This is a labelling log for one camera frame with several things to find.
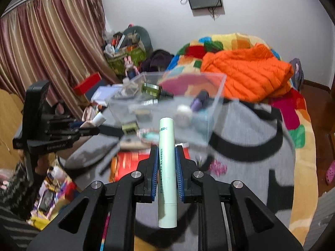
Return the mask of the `mint green cosmetic tube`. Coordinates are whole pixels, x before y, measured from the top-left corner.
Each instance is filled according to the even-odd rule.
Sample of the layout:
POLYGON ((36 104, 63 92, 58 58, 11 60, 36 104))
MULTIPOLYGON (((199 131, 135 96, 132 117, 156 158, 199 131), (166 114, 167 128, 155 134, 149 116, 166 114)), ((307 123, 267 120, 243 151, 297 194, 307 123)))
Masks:
POLYGON ((159 123, 158 227, 177 226, 177 178, 175 169, 174 121, 170 117, 159 123))

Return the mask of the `red gold packet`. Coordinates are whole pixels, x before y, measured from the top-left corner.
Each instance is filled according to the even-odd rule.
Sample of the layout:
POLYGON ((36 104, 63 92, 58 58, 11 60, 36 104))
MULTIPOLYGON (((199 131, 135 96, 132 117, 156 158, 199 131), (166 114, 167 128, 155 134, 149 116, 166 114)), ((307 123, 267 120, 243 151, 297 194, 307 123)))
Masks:
POLYGON ((138 163, 148 159, 151 147, 149 143, 121 142, 120 150, 111 158, 109 182, 117 182, 126 174, 137 169, 138 163))

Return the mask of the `clear plastic storage box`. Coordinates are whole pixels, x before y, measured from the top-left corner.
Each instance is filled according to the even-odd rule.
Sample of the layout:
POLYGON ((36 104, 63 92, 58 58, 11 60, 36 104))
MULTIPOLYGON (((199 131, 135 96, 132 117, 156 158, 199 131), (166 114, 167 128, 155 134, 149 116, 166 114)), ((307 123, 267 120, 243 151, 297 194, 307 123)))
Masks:
POLYGON ((205 146, 210 139, 206 142, 196 131, 192 122, 187 128, 178 126, 174 114, 179 105, 191 104, 200 91, 206 90, 209 93, 209 99, 204 110, 207 110, 213 117, 215 126, 222 107, 221 96, 224 91, 225 78, 224 74, 214 73, 174 73, 172 71, 141 73, 107 99, 106 104, 117 126, 136 121, 141 129, 158 130, 160 119, 170 117, 174 121, 174 135, 177 141, 205 146), (174 97, 155 99, 141 92, 143 83, 161 86, 163 90, 173 93, 174 97), (134 114, 137 109, 151 110, 152 120, 138 122, 134 114))

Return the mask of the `green yellow sponge block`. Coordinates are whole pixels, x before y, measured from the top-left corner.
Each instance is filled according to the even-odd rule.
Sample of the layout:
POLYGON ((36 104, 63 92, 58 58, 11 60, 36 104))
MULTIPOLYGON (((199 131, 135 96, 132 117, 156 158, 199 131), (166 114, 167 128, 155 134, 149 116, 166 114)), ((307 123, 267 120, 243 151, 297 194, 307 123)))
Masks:
POLYGON ((125 135, 132 135, 137 133, 137 131, 139 130, 139 126, 136 121, 133 121, 123 124, 121 126, 121 129, 125 135))

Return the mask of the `tan sponge block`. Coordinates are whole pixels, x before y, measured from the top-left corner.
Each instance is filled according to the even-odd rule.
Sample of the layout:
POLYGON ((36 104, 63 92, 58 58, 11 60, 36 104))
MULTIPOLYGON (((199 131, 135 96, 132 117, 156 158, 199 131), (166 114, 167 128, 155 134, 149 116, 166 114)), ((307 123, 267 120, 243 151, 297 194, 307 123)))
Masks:
POLYGON ((138 122, 150 122, 153 118, 152 111, 147 109, 137 109, 134 114, 138 122))

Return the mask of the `red box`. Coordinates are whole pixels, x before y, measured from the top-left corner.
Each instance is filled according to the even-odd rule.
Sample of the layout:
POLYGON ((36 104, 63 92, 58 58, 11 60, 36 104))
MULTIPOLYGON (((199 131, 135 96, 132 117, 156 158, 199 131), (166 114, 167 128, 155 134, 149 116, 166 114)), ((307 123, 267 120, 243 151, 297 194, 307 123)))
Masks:
POLYGON ((88 76, 81 83, 73 87, 73 91, 76 95, 84 95, 91 88, 93 88, 97 83, 102 80, 100 73, 93 73, 88 76))

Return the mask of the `blue notebook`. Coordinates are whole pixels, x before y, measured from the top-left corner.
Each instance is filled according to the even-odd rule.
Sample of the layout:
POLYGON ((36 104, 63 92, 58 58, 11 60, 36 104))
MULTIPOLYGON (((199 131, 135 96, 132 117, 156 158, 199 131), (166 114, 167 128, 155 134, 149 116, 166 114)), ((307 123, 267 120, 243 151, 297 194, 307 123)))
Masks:
POLYGON ((91 97, 91 102, 95 102, 100 105, 107 105, 106 100, 109 99, 113 94, 119 91, 123 87, 122 84, 112 86, 99 86, 91 97))

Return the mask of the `purple brush white head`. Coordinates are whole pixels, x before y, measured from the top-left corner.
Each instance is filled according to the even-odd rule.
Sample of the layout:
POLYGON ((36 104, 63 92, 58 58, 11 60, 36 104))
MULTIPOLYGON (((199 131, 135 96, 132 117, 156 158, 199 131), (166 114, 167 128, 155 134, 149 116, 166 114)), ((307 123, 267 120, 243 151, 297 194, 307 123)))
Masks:
POLYGON ((177 125, 180 126, 181 128, 189 127, 192 122, 193 114, 204 109, 207 106, 208 99, 209 99, 208 91, 202 90, 193 99, 191 104, 179 105, 174 114, 174 119, 176 120, 177 125))

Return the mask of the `olive green glass bottle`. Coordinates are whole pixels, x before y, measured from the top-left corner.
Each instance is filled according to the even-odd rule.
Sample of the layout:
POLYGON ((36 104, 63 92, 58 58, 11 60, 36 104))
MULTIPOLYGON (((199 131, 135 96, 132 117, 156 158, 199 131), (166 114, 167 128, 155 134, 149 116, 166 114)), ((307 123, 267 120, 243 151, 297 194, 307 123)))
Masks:
POLYGON ((141 87, 141 92, 147 95, 153 96, 155 99, 160 99, 162 97, 173 98, 174 94, 163 90, 161 86, 154 85, 151 83, 143 83, 141 87))

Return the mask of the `colourful patchwork quilt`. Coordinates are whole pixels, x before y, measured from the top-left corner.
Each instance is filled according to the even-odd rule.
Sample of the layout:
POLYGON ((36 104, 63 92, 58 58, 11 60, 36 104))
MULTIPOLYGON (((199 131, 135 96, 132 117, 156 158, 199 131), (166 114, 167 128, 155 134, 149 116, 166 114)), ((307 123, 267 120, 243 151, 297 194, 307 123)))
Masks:
MULTIPOLYGON (((217 45, 223 50, 247 49, 266 42, 261 38, 243 33, 212 35, 202 37, 184 45, 172 58, 168 70, 178 69, 181 73, 200 71, 202 56, 193 57, 186 54, 189 46, 209 51, 209 46, 217 45)), ((289 230, 304 244, 312 219, 316 212, 318 200, 318 180, 316 169, 316 142, 307 111, 305 98, 288 84, 287 94, 268 98, 265 102, 281 111, 283 121, 295 145, 294 198, 289 230)))

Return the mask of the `rabbit figurine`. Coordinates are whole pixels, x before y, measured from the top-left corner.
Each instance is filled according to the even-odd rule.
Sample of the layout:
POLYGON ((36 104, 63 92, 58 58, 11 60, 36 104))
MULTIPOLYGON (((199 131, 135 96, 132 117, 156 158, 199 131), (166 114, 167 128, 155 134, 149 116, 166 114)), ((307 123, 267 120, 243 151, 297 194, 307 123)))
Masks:
POLYGON ((131 80, 139 75, 139 71, 135 64, 133 63, 131 56, 124 57, 124 67, 125 67, 125 75, 131 80))

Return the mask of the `brown striped curtain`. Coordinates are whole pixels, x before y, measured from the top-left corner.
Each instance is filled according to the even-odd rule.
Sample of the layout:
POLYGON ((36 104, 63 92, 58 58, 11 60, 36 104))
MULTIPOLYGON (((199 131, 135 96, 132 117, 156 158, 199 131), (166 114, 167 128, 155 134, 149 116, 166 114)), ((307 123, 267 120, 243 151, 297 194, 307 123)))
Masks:
POLYGON ((102 0, 29 0, 1 19, 1 89, 23 99, 39 80, 50 81, 47 100, 64 101, 81 118, 84 101, 74 87, 99 73, 117 83, 103 53, 102 0))

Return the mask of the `dark purple clothes pile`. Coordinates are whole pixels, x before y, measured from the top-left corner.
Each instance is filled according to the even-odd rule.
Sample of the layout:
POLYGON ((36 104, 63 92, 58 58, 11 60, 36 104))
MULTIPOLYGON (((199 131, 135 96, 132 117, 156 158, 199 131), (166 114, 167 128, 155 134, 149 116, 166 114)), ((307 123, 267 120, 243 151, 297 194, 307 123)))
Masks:
POLYGON ((165 50, 155 50, 145 61, 141 63, 140 72, 165 71, 173 57, 173 54, 170 54, 165 50))

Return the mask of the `green storage basket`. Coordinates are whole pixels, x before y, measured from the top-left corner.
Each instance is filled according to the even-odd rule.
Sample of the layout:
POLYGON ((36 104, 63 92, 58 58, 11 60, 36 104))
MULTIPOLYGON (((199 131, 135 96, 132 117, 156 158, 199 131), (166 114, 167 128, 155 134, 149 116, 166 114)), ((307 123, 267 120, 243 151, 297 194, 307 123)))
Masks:
POLYGON ((104 51, 104 56, 107 63, 116 75, 125 76, 125 59, 131 58, 132 63, 139 67, 140 64, 147 58, 146 52, 140 47, 135 47, 132 50, 125 50, 119 53, 109 54, 104 51))

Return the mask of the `orange puffer jacket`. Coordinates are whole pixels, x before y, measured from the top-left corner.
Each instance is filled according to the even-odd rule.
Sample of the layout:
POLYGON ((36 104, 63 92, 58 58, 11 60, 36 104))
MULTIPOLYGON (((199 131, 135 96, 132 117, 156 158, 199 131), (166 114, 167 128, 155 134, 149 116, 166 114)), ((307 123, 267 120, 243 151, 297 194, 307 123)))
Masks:
POLYGON ((249 49, 208 52, 200 71, 225 74, 222 96, 247 102, 261 102, 288 93, 294 73, 291 64, 277 59, 267 46, 259 43, 249 49))

